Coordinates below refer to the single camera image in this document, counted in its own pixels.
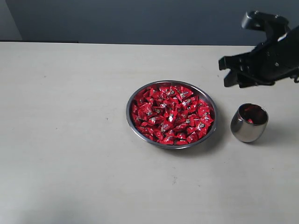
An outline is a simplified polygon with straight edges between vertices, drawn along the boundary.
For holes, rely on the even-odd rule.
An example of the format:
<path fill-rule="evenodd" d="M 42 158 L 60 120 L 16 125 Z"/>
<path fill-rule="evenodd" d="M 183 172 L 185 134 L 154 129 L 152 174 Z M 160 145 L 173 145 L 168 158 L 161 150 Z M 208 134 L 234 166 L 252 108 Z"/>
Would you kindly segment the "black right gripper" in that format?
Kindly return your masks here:
<path fill-rule="evenodd" d="M 287 25 L 243 25 L 244 29 L 266 33 L 266 41 L 251 52 L 223 56 L 219 70 L 230 69 L 224 78 L 224 86 L 238 85 L 246 88 L 258 85 L 274 85 L 276 81 L 292 78 L 299 82 L 299 28 L 292 30 Z"/>

